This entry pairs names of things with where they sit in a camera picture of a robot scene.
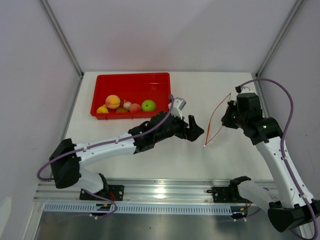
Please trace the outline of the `green apple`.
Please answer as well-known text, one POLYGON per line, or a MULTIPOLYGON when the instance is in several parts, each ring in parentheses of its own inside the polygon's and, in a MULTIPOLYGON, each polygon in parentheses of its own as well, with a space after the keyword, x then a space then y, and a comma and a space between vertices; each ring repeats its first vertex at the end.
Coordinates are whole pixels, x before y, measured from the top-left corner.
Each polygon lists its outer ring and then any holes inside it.
POLYGON ((143 112, 154 112, 156 110, 156 103, 153 100, 147 99, 141 104, 143 112))

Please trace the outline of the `clear zip top bag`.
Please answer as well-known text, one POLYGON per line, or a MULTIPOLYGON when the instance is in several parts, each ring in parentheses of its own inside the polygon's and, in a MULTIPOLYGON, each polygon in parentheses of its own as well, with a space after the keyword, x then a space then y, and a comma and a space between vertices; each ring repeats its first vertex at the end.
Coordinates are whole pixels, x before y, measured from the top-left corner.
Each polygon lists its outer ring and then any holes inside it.
POLYGON ((225 115, 228 102, 232 98, 232 93, 228 93, 216 106, 210 116, 203 148, 218 148, 228 142, 231 137, 231 130, 222 125, 222 117, 225 115))

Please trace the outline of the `small pink peach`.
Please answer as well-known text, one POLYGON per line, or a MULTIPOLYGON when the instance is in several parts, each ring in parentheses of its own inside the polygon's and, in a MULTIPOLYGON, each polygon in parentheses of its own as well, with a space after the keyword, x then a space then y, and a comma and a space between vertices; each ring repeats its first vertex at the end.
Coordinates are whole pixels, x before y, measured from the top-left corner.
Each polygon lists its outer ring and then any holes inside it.
POLYGON ((131 113, 140 112, 142 110, 141 106, 137 103, 132 103, 129 107, 131 113))

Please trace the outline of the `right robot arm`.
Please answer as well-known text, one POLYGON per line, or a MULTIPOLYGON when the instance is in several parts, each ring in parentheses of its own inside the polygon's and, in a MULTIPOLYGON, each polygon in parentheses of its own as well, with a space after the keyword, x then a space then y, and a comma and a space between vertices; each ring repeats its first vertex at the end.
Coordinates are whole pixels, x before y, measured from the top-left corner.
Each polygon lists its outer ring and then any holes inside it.
POLYGON ((281 233, 315 222, 320 215, 320 202, 299 176, 278 122, 272 117, 263 117, 259 96, 254 92, 239 93, 236 100, 227 104, 222 125, 243 130, 266 162, 278 191, 273 194, 242 176, 230 181, 229 198, 234 202, 246 199, 257 205, 281 233))

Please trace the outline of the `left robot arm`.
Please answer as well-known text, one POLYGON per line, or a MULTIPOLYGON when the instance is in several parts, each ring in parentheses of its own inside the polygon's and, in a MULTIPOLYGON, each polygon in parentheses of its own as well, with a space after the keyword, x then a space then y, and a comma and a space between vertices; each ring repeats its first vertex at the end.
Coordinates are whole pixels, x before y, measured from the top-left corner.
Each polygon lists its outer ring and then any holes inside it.
POLYGON ((150 120, 117 137, 94 143, 73 143, 67 138, 60 142, 49 158, 57 189, 79 187, 89 191, 97 200, 108 196, 109 186, 101 173, 93 173, 87 166, 109 158, 134 155, 151 150, 155 144, 171 137, 194 142, 204 130, 193 115, 188 122, 183 117, 161 111, 150 120))

